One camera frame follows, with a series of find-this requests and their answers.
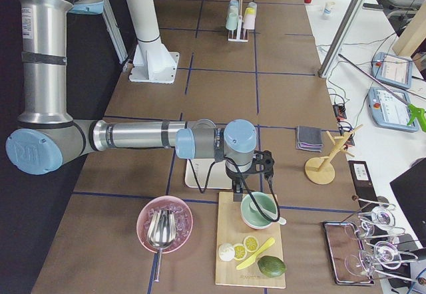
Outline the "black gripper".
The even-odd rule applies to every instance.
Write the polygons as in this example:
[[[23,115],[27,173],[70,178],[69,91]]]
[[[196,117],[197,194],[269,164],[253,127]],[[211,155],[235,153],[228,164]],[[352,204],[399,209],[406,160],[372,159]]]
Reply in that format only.
[[[232,180],[234,202],[241,202],[243,192],[250,191],[246,184],[246,178],[251,174],[252,169],[252,162],[243,166],[238,166],[233,159],[226,159],[226,174]]]

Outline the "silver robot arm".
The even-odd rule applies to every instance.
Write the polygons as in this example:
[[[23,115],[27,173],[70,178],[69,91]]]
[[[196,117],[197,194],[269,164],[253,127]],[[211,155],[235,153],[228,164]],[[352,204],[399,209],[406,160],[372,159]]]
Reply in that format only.
[[[25,109],[6,141],[10,161],[43,175],[91,152],[111,148],[173,148],[183,159],[225,162],[234,191],[246,187],[260,153],[247,120],[224,128],[196,122],[108,123],[75,120],[67,112],[67,14],[100,14],[105,0],[19,0],[21,3]]]

